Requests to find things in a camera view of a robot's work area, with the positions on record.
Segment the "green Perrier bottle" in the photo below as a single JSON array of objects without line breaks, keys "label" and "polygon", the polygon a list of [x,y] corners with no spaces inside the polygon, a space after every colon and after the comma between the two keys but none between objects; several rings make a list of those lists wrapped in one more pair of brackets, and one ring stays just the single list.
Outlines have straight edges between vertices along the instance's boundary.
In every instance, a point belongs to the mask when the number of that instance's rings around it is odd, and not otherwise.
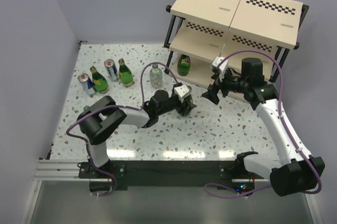
[{"label": "green Perrier bottle", "polygon": [[192,95],[188,95],[186,98],[184,98],[183,108],[185,113],[190,113],[192,109],[196,108],[197,105],[194,104]]},{"label": "green Perrier bottle", "polygon": [[109,91],[109,86],[105,77],[97,71],[95,66],[90,67],[90,72],[92,73],[92,82],[95,90],[100,94],[107,93]]},{"label": "green Perrier bottle", "polygon": [[118,60],[120,81],[125,87],[130,87],[134,84],[133,74],[126,66],[123,58]]}]

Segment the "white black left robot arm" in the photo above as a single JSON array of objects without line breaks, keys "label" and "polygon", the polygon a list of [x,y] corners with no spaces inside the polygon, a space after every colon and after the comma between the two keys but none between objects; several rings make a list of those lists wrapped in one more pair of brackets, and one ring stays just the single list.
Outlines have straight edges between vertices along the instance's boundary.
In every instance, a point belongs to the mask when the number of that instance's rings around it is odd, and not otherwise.
[{"label": "white black left robot arm", "polygon": [[178,114],[185,117],[197,107],[191,95],[181,101],[178,94],[172,93],[169,96],[165,90],[156,91],[141,110],[131,107],[119,108],[115,105],[116,102],[111,96],[104,96],[77,118],[80,122],[80,131],[89,141],[88,149],[93,162],[90,171],[97,178],[103,178],[109,172],[110,159],[106,151],[106,140],[119,125],[149,128],[158,122],[161,115],[176,110]]}]

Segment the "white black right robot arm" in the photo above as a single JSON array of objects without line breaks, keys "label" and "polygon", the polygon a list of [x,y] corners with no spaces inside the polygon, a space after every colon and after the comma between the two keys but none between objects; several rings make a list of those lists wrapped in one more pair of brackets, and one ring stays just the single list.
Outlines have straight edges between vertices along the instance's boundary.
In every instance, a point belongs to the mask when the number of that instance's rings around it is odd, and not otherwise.
[{"label": "white black right robot arm", "polygon": [[242,60],[241,73],[233,76],[228,60],[216,57],[212,62],[212,81],[203,97],[214,104],[219,103],[217,94],[243,94],[257,116],[264,122],[278,153],[277,161],[265,161],[256,151],[237,155],[232,173],[240,178],[257,174],[271,183],[279,196],[297,192],[316,194],[322,189],[320,179],[325,163],[321,157],[314,157],[299,139],[292,127],[279,93],[272,84],[265,81],[263,64],[258,58]]}]

